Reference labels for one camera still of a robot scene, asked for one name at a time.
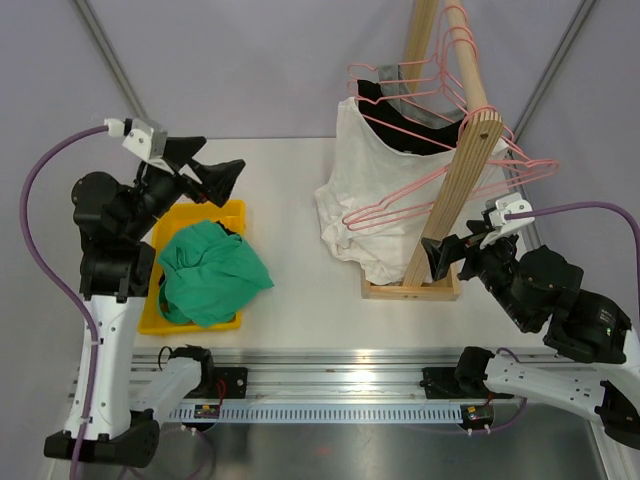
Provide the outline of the white tank top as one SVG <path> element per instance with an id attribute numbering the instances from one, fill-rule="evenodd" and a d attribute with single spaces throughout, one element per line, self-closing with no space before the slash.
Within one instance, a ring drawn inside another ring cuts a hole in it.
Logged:
<path id="1" fill-rule="evenodd" d="M 385 285 L 403 278 L 455 151 L 419 155 L 388 145 L 374 131 L 380 124 L 361 114 L 366 105 L 353 97 L 339 103 L 331 175 L 314 196 L 331 255 Z"/>

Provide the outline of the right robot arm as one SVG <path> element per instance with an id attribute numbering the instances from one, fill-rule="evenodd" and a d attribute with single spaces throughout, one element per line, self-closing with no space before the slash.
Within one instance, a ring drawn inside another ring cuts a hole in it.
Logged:
<path id="1" fill-rule="evenodd" d="M 520 254 L 518 235 L 500 238 L 480 221 L 471 233 L 422 248 L 434 278 L 461 262 L 459 280 L 479 280 L 520 332 L 598 372 L 595 381 L 528 367 L 498 351 L 466 347 L 454 371 L 468 397 L 520 396 L 569 411 L 603 427 L 629 448 L 639 446 L 639 338 L 629 316 L 610 298 L 582 289 L 583 270 L 546 246 Z"/>

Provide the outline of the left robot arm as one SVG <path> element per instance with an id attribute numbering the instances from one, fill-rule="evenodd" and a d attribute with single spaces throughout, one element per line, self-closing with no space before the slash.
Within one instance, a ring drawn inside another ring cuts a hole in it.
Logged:
<path id="1" fill-rule="evenodd" d="M 83 252 L 74 298 L 86 330 L 73 406 L 63 429 L 46 438 L 46 457 L 144 468 L 178 404 L 220 390 L 211 353 L 186 346 L 170 354 L 140 394 L 129 393 L 136 329 L 156 258 L 145 235 L 183 196 L 224 206 L 245 167 L 242 159 L 200 164 L 194 156 L 205 143 L 132 130 L 123 145 L 142 161 L 133 185 L 104 172 L 74 185 L 73 220 Z"/>

